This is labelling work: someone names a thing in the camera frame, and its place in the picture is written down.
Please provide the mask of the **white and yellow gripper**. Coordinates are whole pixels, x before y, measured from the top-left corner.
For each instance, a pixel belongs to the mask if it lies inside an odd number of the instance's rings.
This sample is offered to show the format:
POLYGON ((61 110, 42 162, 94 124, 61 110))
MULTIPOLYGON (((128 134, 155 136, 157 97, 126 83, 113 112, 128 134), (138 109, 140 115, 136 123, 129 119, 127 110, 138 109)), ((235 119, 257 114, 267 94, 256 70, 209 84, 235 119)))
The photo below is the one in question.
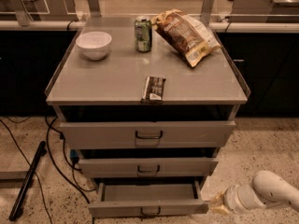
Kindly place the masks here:
POLYGON ((224 193, 220 192, 215 197, 209 200, 208 209, 216 214, 220 215, 228 215, 229 210, 226 208, 224 204, 224 193))

